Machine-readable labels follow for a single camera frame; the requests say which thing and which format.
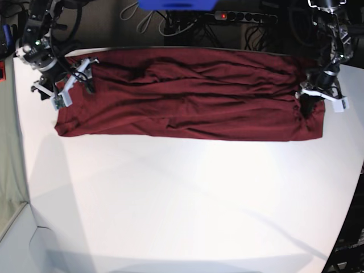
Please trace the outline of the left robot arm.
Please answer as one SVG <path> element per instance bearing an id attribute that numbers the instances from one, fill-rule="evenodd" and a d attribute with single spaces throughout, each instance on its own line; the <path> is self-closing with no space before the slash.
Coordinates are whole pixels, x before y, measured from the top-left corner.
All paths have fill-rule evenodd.
<path id="1" fill-rule="evenodd" d="M 300 83 L 297 93 L 301 103 L 301 113 L 308 118 L 320 101 L 331 102 L 334 112 L 342 113 L 349 108 L 347 97 L 342 94 L 338 74 L 340 65 L 353 57 L 353 46 L 347 13 L 346 1 L 308 1 L 303 11 L 308 14 L 311 31 L 316 32 L 316 41 L 305 42 L 295 30 L 293 14 L 301 11 L 302 4 L 292 1 L 288 8 L 291 31 L 301 45 L 319 50 L 318 66 L 306 71 L 307 78 Z"/>

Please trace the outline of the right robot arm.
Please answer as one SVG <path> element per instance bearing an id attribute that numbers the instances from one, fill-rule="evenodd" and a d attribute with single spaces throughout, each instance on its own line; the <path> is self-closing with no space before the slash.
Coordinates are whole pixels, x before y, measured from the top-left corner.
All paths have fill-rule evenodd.
<path id="1" fill-rule="evenodd" d="M 75 80 L 83 83 L 86 91 L 95 93 L 90 64 L 85 68 L 68 62 L 66 54 L 75 50 L 79 43 L 75 35 L 82 19 L 82 9 L 89 1 L 31 1 L 30 13 L 26 20 L 23 35 L 16 41 L 15 53 L 25 64 L 41 73 L 41 77 L 31 87 L 37 91 L 42 100 L 50 99 L 53 95 L 60 96 L 57 83 L 65 80 Z M 64 40 L 54 37 L 55 30 L 66 30 L 67 26 L 59 24 L 64 9 L 77 11 L 75 24 Z"/>

